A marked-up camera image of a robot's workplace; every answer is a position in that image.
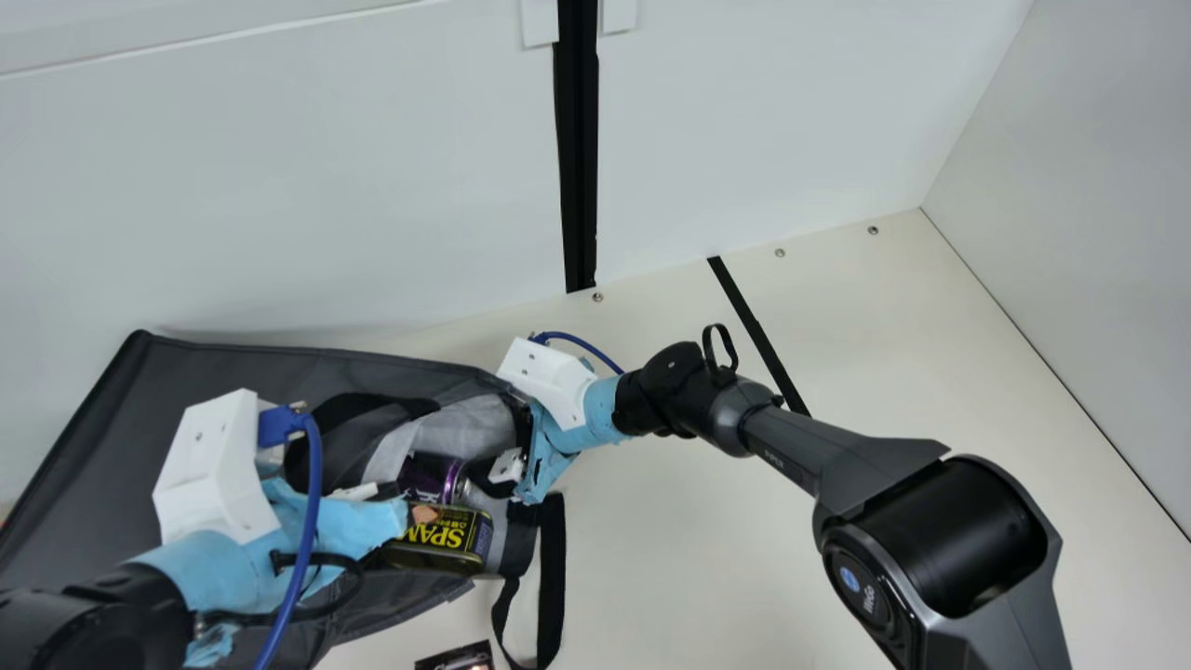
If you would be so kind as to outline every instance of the beige floor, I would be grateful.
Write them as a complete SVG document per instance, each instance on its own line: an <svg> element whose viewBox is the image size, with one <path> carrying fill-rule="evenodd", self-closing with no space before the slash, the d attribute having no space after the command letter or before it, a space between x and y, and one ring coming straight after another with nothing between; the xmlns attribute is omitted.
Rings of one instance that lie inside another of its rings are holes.
<svg viewBox="0 0 1191 670"><path fill-rule="evenodd" d="M868 231L869 225L878 233ZM781 248L784 253L775 250ZM1065 539L1056 596L1080 670L1185 668L1191 545L921 212L725 261L816 417L931 437L1014 472ZM375 343L494 369L516 334L582 334L626 368L723 321L768 376L705 263ZM835 600L811 501L756 459L644 439L585 455L568 497L565 644L555 668L887 668ZM532 580L510 638L531 653ZM320 670L412 668L491 635L497 586L343 645Z"/></svg>

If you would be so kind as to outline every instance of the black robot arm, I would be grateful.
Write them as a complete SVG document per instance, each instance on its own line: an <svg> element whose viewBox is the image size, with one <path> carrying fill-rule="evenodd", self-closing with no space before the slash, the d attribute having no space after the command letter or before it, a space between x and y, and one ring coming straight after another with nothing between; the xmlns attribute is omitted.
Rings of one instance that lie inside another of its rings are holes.
<svg viewBox="0 0 1191 670"><path fill-rule="evenodd" d="M731 359L721 367L711 334ZM840 599L904 670L1070 670L1053 594L1062 541L996 465L934 440L868 438L780 409L736 375L722 325L617 388L629 436L701 438L759 456L816 499L812 536Z"/></svg>

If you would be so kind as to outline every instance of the black cylindrical joint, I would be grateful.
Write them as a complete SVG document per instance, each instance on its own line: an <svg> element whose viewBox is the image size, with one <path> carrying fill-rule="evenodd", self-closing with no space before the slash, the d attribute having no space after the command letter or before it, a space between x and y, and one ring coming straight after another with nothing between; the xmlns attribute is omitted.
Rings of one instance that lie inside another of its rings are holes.
<svg viewBox="0 0 1191 670"><path fill-rule="evenodd" d="M177 588L146 565L61 594L0 593L4 670L175 670L193 632Z"/></svg>
<svg viewBox="0 0 1191 670"><path fill-rule="evenodd" d="M971 462L944 462L861 515L867 532L935 612L960 618L1046 557L1046 537L1008 483Z"/></svg>

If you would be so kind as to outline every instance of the bag strap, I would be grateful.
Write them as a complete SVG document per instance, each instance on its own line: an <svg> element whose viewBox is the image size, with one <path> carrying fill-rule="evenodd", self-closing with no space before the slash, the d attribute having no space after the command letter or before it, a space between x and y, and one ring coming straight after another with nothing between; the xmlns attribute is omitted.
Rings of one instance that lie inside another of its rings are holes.
<svg viewBox="0 0 1191 670"><path fill-rule="evenodd" d="M410 420L438 412L438 403L429 399L398 399L382 394L339 394L314 408L310 415L318 424L320 433L326 434L353 419L387 406L404 409Z"/></svg>
<svg viewBox="0 0 1191 670"><path fill-rule="evenodd" d="M567 515L562 494L550 494L542 505L510 506L510 521L534 524L542 534L542 583L537 593L537 665L545 670L562 647L562 619L567 590ZM492 630L512 670L531 670L513 660L505 649L509 607L520 589L520 575L509 575L500 597L492 606Z"/></svg>

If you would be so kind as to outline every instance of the black vertical rail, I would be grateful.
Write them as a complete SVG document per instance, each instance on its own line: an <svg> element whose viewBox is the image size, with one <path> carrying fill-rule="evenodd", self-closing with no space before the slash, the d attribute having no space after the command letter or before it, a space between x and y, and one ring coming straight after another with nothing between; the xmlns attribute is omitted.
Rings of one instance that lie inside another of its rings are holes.
<svg viewBox="0 0 1191 670"><path fill-rule="evenodd" d="M554 114L568 293L596 286L598 5L598 0L559 0L559 42L554 45Z"/></svg>

